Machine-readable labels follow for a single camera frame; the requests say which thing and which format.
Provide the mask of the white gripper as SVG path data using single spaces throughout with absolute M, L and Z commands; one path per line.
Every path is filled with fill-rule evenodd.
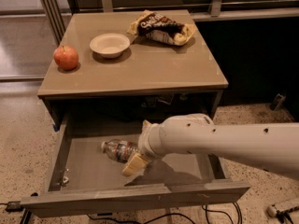
M 122 175 L 131 176 L 144 169 L 150 163 L 150 159 L 157 159 L 164 155 L 159 131 L 159 124 L 150 123 L 146 119 L 142 122 L 142 132 L 138 138 L 138 148 L 141 154 L 135 152 L 130 156 L 121 171 Z

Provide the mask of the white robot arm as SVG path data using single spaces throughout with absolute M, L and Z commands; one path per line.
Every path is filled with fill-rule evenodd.
M 267 172 L 299 179 L 299 124 L 216 125 L 204 114 L 143 122 L 138 151 L 122 174 L 133 175 L 168 154 L 212 154 Z

